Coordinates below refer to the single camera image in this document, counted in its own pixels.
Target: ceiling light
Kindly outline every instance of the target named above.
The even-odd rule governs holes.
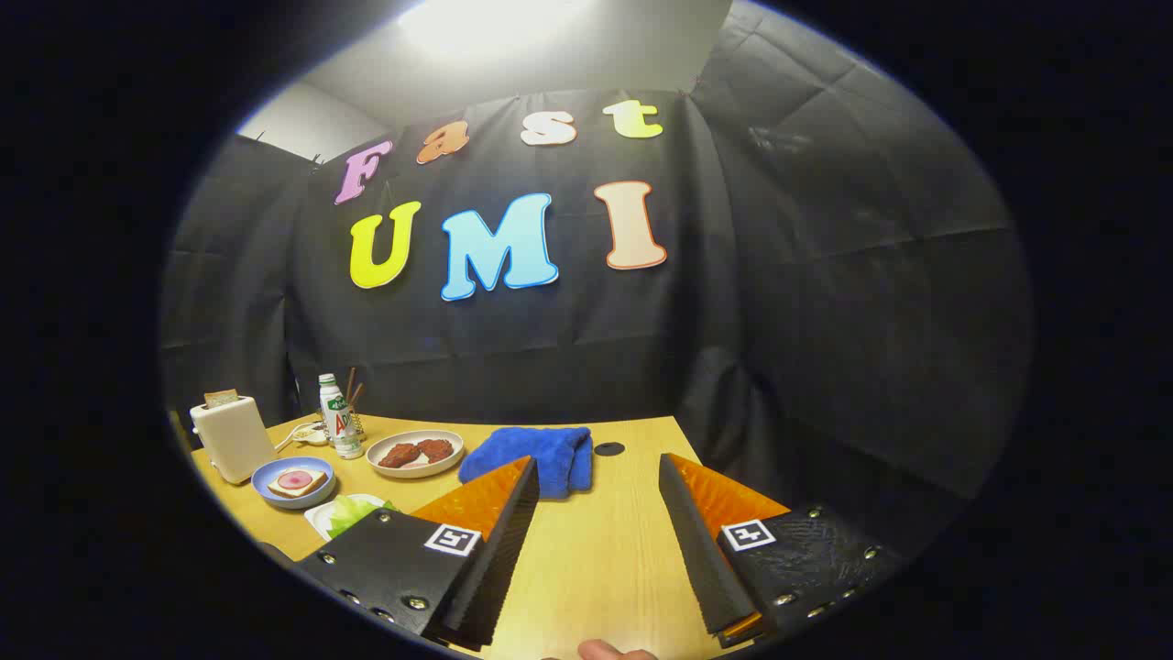
[[[429,54],[516,52],[552,33],[583,0],[428,0],[405,12],[400,34]]]

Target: hole in table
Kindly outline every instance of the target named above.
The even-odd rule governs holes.
[[[595,454],[599,456],[616,456],[623,454],[623,450],[628,448],[623,447],[622,443],[603,443],[595,448]]]

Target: white toaster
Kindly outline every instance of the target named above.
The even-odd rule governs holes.
[[[191,409],[191,422],[212,467],[230,484],[245,482],[257,468],[277,461],[252,397],[237,397],[211,410],[197,406]]]

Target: white wall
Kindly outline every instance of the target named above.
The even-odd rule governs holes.
[[[372,137],[387,132],[386,125],[317,87],[296,82],[257,110],[237,132],[325,162]]]

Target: plastic bottle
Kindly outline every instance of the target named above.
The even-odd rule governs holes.
[[[360,438],[354,433],[351,404],[346,403],[346,397],[338,389],[334,375],[323,374],[318,376],[318,386],[321,388],[319,395],[321,420],[326,424],[326,437],[330,438],[330,443],[334,445],[338,456],[344,460],[362,456]]]

